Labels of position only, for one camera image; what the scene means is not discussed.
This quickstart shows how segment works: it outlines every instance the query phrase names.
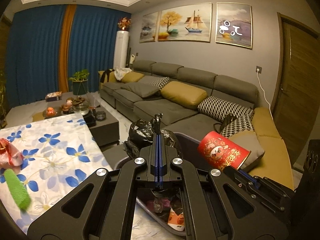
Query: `plant pot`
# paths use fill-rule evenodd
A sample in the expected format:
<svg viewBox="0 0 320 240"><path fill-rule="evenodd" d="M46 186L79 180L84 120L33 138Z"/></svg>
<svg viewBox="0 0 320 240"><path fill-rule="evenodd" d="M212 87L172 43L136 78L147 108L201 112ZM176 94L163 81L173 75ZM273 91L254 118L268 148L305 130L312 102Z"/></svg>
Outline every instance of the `plant pot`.
<svg viewBox="0 0 320 240"><path fill-rule="evenodd" d="M88 80L73 81L72 92L75 96L86 94L88 92Z"/></svg>

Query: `painting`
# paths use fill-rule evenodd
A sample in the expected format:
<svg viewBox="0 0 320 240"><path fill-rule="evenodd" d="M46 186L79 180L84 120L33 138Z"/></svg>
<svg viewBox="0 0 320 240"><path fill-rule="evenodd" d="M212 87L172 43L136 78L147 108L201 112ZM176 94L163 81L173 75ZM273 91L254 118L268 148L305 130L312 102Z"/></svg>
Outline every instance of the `painting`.
<svg viewBox="0 0 320 240"><path fill-rule="evenodd" d="M210 42L212 3L186 5L163 10L158 41Z"/></svg>
<svg viewBox="0 0 320 240"><path fill-rule="evenodd" d="M251 6L217 3L216 42L252 49Z"/></svg>
<svg viewBox="0 0 320 240"><path fill-rule="evenodd" d="M159 12L150 13L142 17L139 42L155 41Z"/></svg>

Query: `sofa backrest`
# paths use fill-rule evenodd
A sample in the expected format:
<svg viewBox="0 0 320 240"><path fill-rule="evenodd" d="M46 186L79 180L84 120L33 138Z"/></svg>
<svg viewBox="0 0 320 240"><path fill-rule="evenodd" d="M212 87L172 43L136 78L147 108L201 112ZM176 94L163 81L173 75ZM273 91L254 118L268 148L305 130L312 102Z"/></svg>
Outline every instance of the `sofa backrest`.
<svg viewBox="0 0 320 240"><path fill-rule="evenodd" d="M152 76L156 77L170 77L170 79L177 79L178 69L183 68L181 65L157 62L151 65Z"/></svg>
<svg viewBox="0 0 320 240"><path fill-rule="evenodd" d="M183 67L178 69L177 80L201 88L210 96L213 90L215 76L217 76L217 74L213 72Z"/></svg>
<svg viewBox="0 0 320 240"><path fill-rule="evenodd" d="M258 88L240 79L217 75L213 83L212 96L254 108L258 100Z"/></svg>
<svg viewBox="0 0 320 240"><path fill-rule="evenodd" d="M135 72L145 74L146 76L151 76L151 65L156 63L152 60L137 60L133 62L132 68Z"/></svg>

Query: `silver screw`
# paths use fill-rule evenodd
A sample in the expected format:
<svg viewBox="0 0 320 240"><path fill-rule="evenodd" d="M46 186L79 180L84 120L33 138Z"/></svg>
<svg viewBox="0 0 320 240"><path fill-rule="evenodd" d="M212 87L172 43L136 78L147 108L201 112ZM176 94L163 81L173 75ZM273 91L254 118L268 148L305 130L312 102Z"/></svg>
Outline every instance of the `silver screw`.
<svg viewBox="0 0 320 240"><path fill-rule="evenodd" d="M218 169L213 169L210 171L211 175L214 177L218 177L221 175L221 171L219 171Z"/></svg>
<svg viewBox="0 0 320 240"><path fill-rule="evenodd" d="M172 162L173 162L174 164L176 164L176 165L180 165L180 164L182 163L182 159L180 159L180 158L174 158L174 159L172 160Z"/></svg>
<svg viewBox="0 0 320 240"><path fill-rule="evenodd" d="M107 170L106 170L106 169L98 169L97 172L96 172L96 174L97 174L98 176L104 176L104 175L107 174Z"/></svg>
<svg viewBox="0 0 320 240"><path fill-rule="evenodd" d="M143 163L144 163L144 158L141 158L141 157L136 158L136 159L134 160L134 162L135 162L136 164L143 164Z"/></svg>

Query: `white standing air conditioner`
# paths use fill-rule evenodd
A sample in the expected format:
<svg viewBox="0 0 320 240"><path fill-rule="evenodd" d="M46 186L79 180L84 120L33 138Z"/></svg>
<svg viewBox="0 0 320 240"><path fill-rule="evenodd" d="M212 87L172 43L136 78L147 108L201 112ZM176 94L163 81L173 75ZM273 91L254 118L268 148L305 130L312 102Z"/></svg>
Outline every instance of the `white standing air conditioner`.
<svg viewBox="0 0 320 240"><path fill-rule="evenodd" d="M127 60L127 50L129 42L129 32L118 31L116 36L115 56L113 58L113 69L125 68Z"/></svg>

